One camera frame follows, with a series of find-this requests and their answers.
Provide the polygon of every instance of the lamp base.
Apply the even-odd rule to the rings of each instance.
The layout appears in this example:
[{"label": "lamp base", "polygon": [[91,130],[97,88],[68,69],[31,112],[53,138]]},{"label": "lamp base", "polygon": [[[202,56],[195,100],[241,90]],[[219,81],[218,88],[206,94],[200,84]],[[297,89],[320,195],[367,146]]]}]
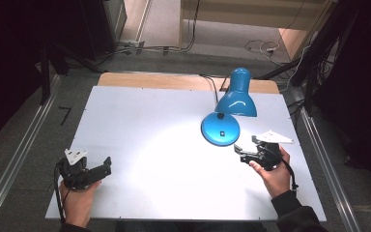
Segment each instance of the lamp base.
[{"label": "lamp base", "polygon": [[240,137],[240,125],[233,116],[214,112],[201,123],[201,132],[210,143],[229,146]]}]

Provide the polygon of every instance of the aluminum rail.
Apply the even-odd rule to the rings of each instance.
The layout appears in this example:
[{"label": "aluminum rail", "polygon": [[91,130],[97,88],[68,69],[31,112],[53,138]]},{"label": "aluminum rail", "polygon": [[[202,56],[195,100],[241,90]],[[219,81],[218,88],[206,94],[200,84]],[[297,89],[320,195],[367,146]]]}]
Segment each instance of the aluminum rail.
[{"label": "aluminum rail", "polygon": [[20,167],[22,166],[23,162],[25,161],[29,150],[39,132],[41,129],[41,125],[51,107],[53,104],[54,99],[56,98],[56,95],[58,93],[59,86],[62,82],[62,79],[58,74],[56,74],[53,77],[52,83],[51,83],[51,89],[53,91],[52,95],[49,96],[48,100],[44,105],[41,105],[38,108],[37,113],[35,114],[35,117],[33,118],[31,124],[29,125],[28,130],[23,135],[22,140],[20,141],[16,151],[14,152],[14,155],[9,162],[8,166],[5,169],[5,172],[1,176],[0,179],[0,208],[8,195],[8,192],[14,183],[14,179],[16,178],[17,173],[20,170]]},{"label": "aluminum rail", "polygon": [[[300,87],[294,88],[293,94],[296,101],[303,99],[303,94],[300,90]],[[312,141],[312,145],[314,146],[319,163],[321,164],[322,170],[324,171],[325,177],[327,178],[330,191],[332,193],[333,199],[335,200],[339,214],[342,217],[342,221],[345,225],[346,231],[361,232],[362,229],[357,222],[357,218],[354,214],[351,204],[349,203],[346,192],[340,184],[338,175],[336,174],[336,171],[334,170],[329,160],[327,150],[325,149],[321,136],[316,129],[313,118],[308,116],[304,108],[301,110],[300,115],[309,133],[309,137]]]}]

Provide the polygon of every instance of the human hand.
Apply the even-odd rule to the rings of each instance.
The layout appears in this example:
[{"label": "human hand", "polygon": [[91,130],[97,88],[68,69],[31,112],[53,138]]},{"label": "human hand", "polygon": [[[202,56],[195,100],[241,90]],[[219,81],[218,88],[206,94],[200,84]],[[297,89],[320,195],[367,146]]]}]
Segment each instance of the human hand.
[{"label": "human hand", "polygon": [[61,183],[59,190],[62,197],[63,208],[65,210],[66,223],[86,228],[90,219],[95,191],[101,181],[92,183],[82,191],[69,190],[65,184]]},{"label": "human hand", "polygon": [[[289,163],[290,155],[281,146],[279,146],[279,151],[281,152],[282,158]],[[264,170],[264,168],[255,161],[250,161],[249,165],[262,177],[265,187],[272,198],[290,189],[291,175],[285,163],[281,162],[272,171]]]}]

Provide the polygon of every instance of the gray carpet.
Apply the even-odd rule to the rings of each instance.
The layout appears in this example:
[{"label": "gray carpet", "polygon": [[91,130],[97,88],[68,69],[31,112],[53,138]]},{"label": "gray carpet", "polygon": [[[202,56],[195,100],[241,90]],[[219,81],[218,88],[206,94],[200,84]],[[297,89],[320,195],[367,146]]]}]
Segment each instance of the gray carpet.
[{"label": "gray carpet", "polygon": [[[157,52],[142,52],[140,55],[118,54],[101,65],[102,69],[110,72],[218,75],[228,75],[235,67],[246,67],[253,76],[268,73],[275,68],[274,64],[267,61],[183,53],[162,56]],[[57,97],[0,209],[0,231],[58,231],[60,227],[58,220],[44,218],[53,193],[54,164],[63,156],[64,150],[70,147],[91,88],[97,85],[99,77],[98,73],[89,72],[85,68],[73,69],[68,76],[62,76]],[[39,90],[0,132],[0,176],[32,121],[39,107],[40,97]],[[292,93],[289,91],[284,93],[284,97],[287,103],[294,102]],[[66,111],[59,106],[71,108],[71,113],[63,125],[61,123]],[[364,169],[343,165],[346,155],[340,146],[334,126],[326,122],[317,109],[314,111],[318,130],[324,139],[331,161],[352,206],[356,207],[358,222],[363,231],[371,231],[371,208],[367,207],[371,206],[371,173]],[[327,214],[328,221],[324,222],[324,226],[329,231],[345,231],[301,119],[298,119],[298,135]],[[268,231],[277,231],[273,222],[266,221],[264,224]],[[116,222],[113,220],[93,219],[89,223],[89,228],[93,231],[115,231],[115,227]]]}]

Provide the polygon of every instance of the black sleeve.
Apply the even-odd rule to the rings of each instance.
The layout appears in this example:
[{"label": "black sleeve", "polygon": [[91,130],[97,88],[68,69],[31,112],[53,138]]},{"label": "black sleeve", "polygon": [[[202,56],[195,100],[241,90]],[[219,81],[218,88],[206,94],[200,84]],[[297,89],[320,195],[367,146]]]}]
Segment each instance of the black sleeve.
[{"label": "black sleeve", "polygon": [[272,201],[278,214],[276,225],[281,232],[328,232],[318,220],[313,209],[302,206],[294,194],[289,190]]},{"label": "black sleeve", "polygon": [[62,224],[60,232],[90,232],[90,230],[72,224]]}]

